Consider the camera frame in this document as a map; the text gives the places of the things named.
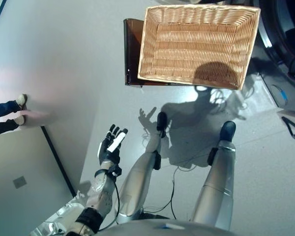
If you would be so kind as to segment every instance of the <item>sneaker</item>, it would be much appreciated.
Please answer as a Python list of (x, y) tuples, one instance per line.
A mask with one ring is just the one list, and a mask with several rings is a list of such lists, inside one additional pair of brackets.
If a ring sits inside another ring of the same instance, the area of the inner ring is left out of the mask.
[(19, 116), (14, 119), (14, 122), (17, 123), (19, 126), (25, 124), (25, 116)]
[(20, 108), (23, 109), (23, 106), (25, 105), (27, 99), (28, 97), (26, 96), (26, 94), (21, 94), (20, 96), (18, 96), (17, 99), (15, 99), (15, 101), (20, 106)]

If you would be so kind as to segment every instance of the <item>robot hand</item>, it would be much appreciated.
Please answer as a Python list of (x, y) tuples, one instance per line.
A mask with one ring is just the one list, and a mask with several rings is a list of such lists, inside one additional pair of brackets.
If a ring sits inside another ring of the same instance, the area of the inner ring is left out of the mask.
[(89, 236), (99, 231), (106, 215), (112, 209), (116, 178), (121, 175), (119, 149), (128, 130), (119, 131), (113, 124), (98, 149), (100, 169), (94, 175), (86, 208), (79, 215), (66, 236)]
[(113, 124), (107, 132), (106, 138), (100, 143), (97, 153), (100, 165), (104, 160), (111, 161), (114, 164), (119, 164), (119, 149), (122, 140), (128, 133), (128, 130), (123, 129), (122, 131), (118, 131), (119, 127), (116, 127)]

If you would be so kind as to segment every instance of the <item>wicker basket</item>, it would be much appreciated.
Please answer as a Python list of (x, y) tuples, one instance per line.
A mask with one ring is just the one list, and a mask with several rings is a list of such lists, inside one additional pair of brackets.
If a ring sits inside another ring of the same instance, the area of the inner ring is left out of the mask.
[(138, 78), (241, 89), (260, 9), (166, 5), (146, 11)]

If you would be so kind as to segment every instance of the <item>floor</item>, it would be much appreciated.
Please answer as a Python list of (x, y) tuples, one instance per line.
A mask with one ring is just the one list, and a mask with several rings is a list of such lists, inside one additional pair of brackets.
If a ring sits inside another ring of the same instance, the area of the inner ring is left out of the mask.
[[(144, 151), (157, 113), (165, 111), (170, 128), (162, 140), (162, 168), (152, 174), (145, 206), (168, 201), (177, 166), (196, 166), (175, 176), (173, 205), (180, 220), (190, 219), (209, 171), (207, 154), (222, 124), (233, 120), (237, 153), (231, 230), (295, 235), (295, 140), (252, 67), (243, 91), (124, 85), (122, 21), (142, 19), (145, 8), (156, 4), (8, 1), (0, 17), (0, 102), (22, 92), (29, 95), (28, 111), (21, 112), (28, 116), (24, 128), (46, 125), (74, 187), (82, 191), (99, 167), (97, 148), (112, 123), (129, 129), (120, 151), (121, 187)], [(140, 116), (140, 109), (151, 112), (150, 119)], [(168, 208), (161, 214), (171, 217)], [(113, 212), (104, 224), (112, 217)]]

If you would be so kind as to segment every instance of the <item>cable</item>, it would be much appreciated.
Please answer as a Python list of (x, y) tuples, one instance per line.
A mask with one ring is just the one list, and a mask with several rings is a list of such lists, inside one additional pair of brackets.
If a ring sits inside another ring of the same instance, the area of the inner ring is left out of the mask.
[(177, 218), (176, 218), (174, 210), (173, 210), (173, 197), (174, 197), (174, 190), (175, 190), (175, 174), (176, 174), (178, 169), (179, 169), (179, 166), (177, 166), (177, 168), (176, 168), (176, 170), (174, 171), (174, 174), (173, 174), (173, 191), (172, 191), (172, 196), (171, 196), (171, 210), (172, 210), (172, 214), (173, 214), (173, 217), (174, 217), (175, 220), (177, 220)]
[(173, 173), (173, 180), (172, 180), (172, 183), (173, 183), (173, 189), (172, 189), (172, 194), (171, 194), (171, 198), (170, 198), (170, 200), (169, 200), (169, 201), (168, 201), (163, 207), (159, 208), (159, 210), (156, 210), (156, 211), (147, 211), (147, 210), (144, 210), (144, 209), (143, 209), (143, 211), (144, 211), (145, 213), (158, 213), (158, 212), (164, 210), (164, 209), (170, 204), (170, 205), (171, 205), (171, 211), (172, 211), (173, 217), (174, 217), (174, 219), (176, 220), (177, 218), (176, 218), (176, 215), (175, 215), (175, 213), (174, 213), (174, 209), (173, 209), (173, 197), (174, 197), (174, 193), (175, 193), (175, 174), (176, 174), (177, 170), (180, 170), (180, 171), (183, 171), (183, 172), (189, 172), (189, 171), (194, 170), (196, 167), (197, 167), (197, 166), (194, 166), (194, 167), (191, 168), (190, 170), (183, 170), (183, 169), (181, 169), (179, 166), (177, 166), (177, 168), (175, 169), (175, 171), (174, 171), (174, 173)]
[(107, 228), (109, 228), (109, 227), (111, 227), (112, 226), (112, 224), (113, 223), (117, 223), (118, 224), (118, 222), (117, 222), (117, 217), (118, 217), (118, 215), (119, 215), (119, 210), (120, 210), (120, 199), (119, 199), (119, 192), (118, 192), (118, 188), (117, 188), (117, 185), (116, 185), (116, 183), (113, 181), (113, 183), (114, 183), (114, 186), (115, 186), (115, 190), (116, 190), (116, 193), (117, 193), (117, 199), (118, 199), (118, 210), (117, 210), (117, 213), (116, 213), (116, 216), (115, 216), (115, 218), (114, 218), (114, 220), (108, 225), (108, 226), (106, 226), (105, 228), (103, 228), (103, 229), (101, 229), (101, 230), (99, 230), (99, 232), (101, 232), (101, 231), (103, 231), (103, 230), (105, 230), (105, 229), (107, 229)]

